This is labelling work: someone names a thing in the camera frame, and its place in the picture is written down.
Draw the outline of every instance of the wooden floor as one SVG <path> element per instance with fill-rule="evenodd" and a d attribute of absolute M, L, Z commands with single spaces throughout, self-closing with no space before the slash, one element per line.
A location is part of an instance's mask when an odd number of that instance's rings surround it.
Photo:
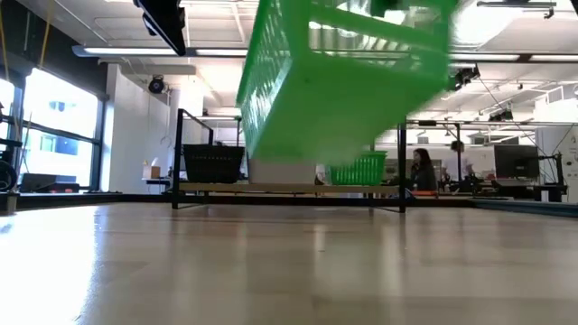
<path fill-rule="evenodd" d="M 0 218 L 0 324 L 557 325 L 578 221 L 116 204 Z"/>

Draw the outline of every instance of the cardboard box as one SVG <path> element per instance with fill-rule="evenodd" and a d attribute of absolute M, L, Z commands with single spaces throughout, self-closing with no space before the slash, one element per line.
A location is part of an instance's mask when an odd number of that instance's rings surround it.
<path fill-rule="evenodd" d="M 143 168 L 143 178 L 146 180 L 154 180 L 161 178 L 161 167 L 145 166 Z"/>

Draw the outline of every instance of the green basket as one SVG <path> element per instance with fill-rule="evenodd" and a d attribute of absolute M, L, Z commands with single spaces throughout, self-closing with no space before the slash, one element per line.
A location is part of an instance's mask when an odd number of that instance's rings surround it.
<path fill-rule="evenodd" d="M 446 87 L 455 0 L 405 4 L 402 24 L 343 1 L 260 1 L 237 97 L 250 157 L 352 162 Z"/>
<path fill-rule="evenodd" d="M 362 154 L 348 166 L 329 167 L 331 185 L 379 185 L 383 180 L 387 152 Z"/>

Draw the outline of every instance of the green plastic basket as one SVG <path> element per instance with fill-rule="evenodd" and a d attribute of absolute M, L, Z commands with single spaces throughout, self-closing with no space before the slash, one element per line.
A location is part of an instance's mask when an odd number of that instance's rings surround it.
<path fill-rule="evenodd" d="M 351 165 L 329 167 L 331 185 L 379 185 L 383 180 L 387 152 L 362 154 Z"/>
<path fill-rule="evenodd" d="M 455 3 L 410 0 L 396 24 L 365 0 L 261 0 L 237 98 L 250 157 L 352 162 L 446 87 Z"/>

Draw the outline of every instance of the black basket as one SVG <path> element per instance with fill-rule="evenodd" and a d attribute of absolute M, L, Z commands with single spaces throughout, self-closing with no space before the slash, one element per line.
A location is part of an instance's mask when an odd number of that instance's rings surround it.
<path fill-rule="evenodd" d="M 182 149 L 189 182 L 237 182 L 244 147 L 185 144 Z"/>

